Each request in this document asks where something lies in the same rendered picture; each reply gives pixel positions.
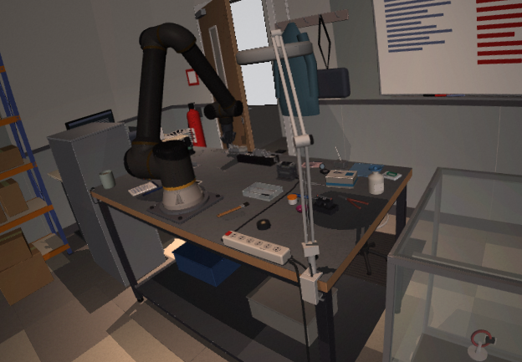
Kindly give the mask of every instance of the whiteboard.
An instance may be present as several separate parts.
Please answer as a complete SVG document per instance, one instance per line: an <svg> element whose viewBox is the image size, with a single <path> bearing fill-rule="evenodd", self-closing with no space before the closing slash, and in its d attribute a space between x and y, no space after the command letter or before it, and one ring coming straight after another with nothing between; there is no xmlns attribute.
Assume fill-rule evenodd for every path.
<svg viewBox="0 0 522 362"><path fill-rule="evenodd" d="M522 94L522 0L373 0L382 94Z"/></svg>

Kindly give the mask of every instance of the coat rack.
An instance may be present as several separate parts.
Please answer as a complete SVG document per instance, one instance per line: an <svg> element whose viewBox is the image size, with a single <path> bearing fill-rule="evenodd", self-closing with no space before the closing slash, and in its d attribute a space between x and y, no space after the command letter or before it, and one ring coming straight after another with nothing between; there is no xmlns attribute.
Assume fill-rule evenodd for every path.
<svg viewBox="0 0 522 362"><path fill-rule="evenodd" d="M348 9L323 13L321 14L321 16L323 17L323 21L325 23L336 23L337 21L345 21L348 19ZM313 16L308 17L295 18L289 21L281 21L280 23L276 23L275 27L284 31L284 29L289 23L295 23L295 25L297 25L297 28L306 28L312 27L314 25L319 25L319 14L315 14Z"/></svg>

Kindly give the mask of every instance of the power strip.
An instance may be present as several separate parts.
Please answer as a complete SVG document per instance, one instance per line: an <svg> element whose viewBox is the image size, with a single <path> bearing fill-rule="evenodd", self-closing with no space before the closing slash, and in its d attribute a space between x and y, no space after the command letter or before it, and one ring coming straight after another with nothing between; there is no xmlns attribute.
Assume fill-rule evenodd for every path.
<svg viewBox="0 0 522 362"><path fill-rule="evenodd" d="M226 232L221 239L227 247L232 247L281 265L285 264L291 256L287 247L281 247L280 245L237 232Z"/></svg>

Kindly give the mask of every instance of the wooden door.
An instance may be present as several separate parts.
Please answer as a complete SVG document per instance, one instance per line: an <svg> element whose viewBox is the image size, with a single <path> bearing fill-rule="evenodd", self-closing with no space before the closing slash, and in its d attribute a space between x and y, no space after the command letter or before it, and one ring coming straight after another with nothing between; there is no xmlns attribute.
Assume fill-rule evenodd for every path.
<svg viewBox="0 0 522 362"><path fill-rule="evenodd" d="M247 96L244 90L241 67L236 63L238 44L234 32L229 0L212 0L205 7L206 14L199 18L205 57L227 85L232 96L243 103L243 115L233 119L236 139L233 144L254 150Z"/></svg>

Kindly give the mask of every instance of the blue bin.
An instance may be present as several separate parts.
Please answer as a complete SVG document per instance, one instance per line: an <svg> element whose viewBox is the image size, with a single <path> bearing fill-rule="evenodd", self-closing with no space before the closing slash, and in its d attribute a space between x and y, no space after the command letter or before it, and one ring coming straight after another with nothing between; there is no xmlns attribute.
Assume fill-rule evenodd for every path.
<svg viewBox="0 0 522 362"><path fill-rule="evenodd" d="M180 271L215 287L240 267L236 262L187 242L172 253Z"/></svg>

